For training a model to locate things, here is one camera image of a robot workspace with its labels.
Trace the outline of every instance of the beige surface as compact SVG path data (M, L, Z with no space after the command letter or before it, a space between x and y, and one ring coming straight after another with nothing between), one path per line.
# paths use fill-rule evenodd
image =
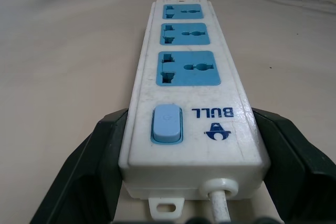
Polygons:
M153 1L0 0L0 223L30 220L95 123L128 106ZM210 1L251 105L290 118L335 162L335 5ZM264 187L229 208L277 216ZM148 212L122 191L116 219ZM208 203L187 202L180 222L193 215Z

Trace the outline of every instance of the power switch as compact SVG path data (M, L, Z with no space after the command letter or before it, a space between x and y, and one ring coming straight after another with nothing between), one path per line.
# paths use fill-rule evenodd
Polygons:
M159 143L175 143L181 140L181 109L174 104L156 106L153 120L153 138Z

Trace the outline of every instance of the power strip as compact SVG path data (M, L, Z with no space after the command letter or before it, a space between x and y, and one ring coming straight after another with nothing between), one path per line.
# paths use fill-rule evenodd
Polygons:
M131 197L175 219L185 199L251 197L269 165L211 3L153 3L119 158Z

